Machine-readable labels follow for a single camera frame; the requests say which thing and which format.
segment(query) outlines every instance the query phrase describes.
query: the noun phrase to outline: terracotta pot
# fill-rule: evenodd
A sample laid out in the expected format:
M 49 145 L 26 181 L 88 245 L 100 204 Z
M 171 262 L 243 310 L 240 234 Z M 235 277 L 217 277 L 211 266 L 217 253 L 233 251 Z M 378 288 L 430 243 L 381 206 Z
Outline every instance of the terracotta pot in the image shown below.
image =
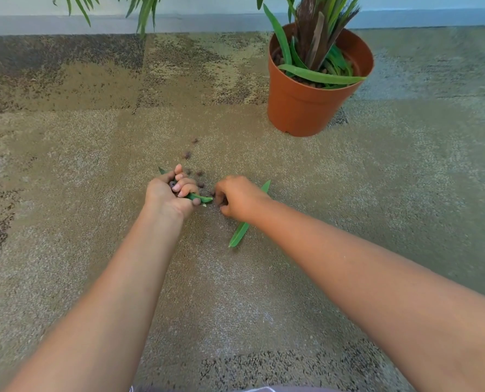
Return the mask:
M 291 23 L 284 26 L 288 40 L 291 39 L 293 25 Z M 370 74 L 373 69 L 373 55 L 363 40 L 344 29 L 337 39 L 337 46 L 344 57 L 351 61 L 354 75 L 367 77 Z M 328 125 L 344 101 L 363 81 L 340 89 L 319 89 L 303 85 L 277 68 L 272 55 L 278 49 L 279 44 L 274 34 L 268 52 L 268 118 L 277 129 L 292 136 L 315 135 Z

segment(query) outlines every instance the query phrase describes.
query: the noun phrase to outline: left hand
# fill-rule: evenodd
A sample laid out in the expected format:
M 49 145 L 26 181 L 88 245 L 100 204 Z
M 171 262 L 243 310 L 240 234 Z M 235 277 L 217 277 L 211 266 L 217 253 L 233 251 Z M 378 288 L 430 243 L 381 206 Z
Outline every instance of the left hand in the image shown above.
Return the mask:
M 169 183 L 174 179 L 177 180 L 177 184 L 171 189 Z M 173 171 L 162 174 L 148 183 L 145 206 L 158 210 L 175 210 L 186 219 L 192 214 L 194 205 L 201 204 L 199 198 L 193 201 L 184 198 L 191 192 L 199 194 L 197 183 L 183 172 L 182 165 L 179 164 Z

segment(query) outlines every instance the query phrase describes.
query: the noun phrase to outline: soil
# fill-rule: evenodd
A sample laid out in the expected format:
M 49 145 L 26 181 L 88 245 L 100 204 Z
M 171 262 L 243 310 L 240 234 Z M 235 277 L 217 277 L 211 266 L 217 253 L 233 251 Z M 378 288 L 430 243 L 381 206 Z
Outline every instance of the soil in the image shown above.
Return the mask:
M 274 52 L 274 54 L 275 55 L 272 57 L 272 59 L 273 59 L 273 62 L 275 63 L 275 65 L 280 66 L 280 65 L 284 64 L 284 58 L 282 57 L 281 49 L 278 48 Z M 321 70 L 319 70 L 319 72 L 327 74 L 328 70 L 326 70 L 325 68 L 322 68 Z M 324 84 L 321 84 L 319 82 L 312 82 L 312 81 L 306 80 L 304 78 L 300 78 L 298 76 L 293 76 L 293 77 L 291 77 L 291 79 L 294 80 L 294 81 L 300 82 L 303 85 L 307 85 L 309 87 L 312 87 L 312 88 L 324 88 Z

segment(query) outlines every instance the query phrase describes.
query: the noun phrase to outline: beige carpet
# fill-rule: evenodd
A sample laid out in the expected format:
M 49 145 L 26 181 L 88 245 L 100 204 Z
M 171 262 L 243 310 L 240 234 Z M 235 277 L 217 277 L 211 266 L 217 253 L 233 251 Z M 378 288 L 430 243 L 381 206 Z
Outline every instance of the beige carpet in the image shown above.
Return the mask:
M 0 38 L 0 386 L 183 151 L 205 190 L 272 179 L 279 201 L 485 294 L 485 27 L 359 34 L 375 71 L 310 138 L 267 120 L 265 33 Z M 411 390 L 268 238 L 228 249 L 236 225 L 214 206 L 188 221 L 137 382 Z

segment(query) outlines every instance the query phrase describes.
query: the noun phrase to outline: potted plant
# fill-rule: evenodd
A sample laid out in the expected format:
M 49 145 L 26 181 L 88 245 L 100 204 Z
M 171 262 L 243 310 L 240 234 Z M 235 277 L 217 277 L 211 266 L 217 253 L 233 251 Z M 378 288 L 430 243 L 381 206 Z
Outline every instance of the potted plant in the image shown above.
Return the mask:
M 346 24 L 358 0 L 286 0 L 291 22 L 281 26 L 264 7 L 274 34 L 268 47 L 268 118 L 283 132 L 312 136 L 322 131 L 373 69 L 373 55 Z
M 126 17 L 128 18 L 130 14 L 136 10 L 139 5 L 141 9 L 139 11 L 139 19 L 137 21 L 137 32 L 141 35 L 145 34 L 146 31 L 146 24 L 148 22 L 148 18 L 151 14 L 152 23 L 155 28 L 155 9 L 157 7 L 157 3 L 161 0 L 129 0 L 130 6 L 128 8 L 128 12 L 126 13 Z M 74 3 L 79 7 L 84 18 L 88 22 L 88 25 L 91 26 L 90 18 L 88 17 L 88 13 L 86 10 L 93 9 L 93 2 L 92 0 L 74 0 Z M 68 5 L 68 14 L 72 14 L 72 0 L 66 0 L 66 4 Z

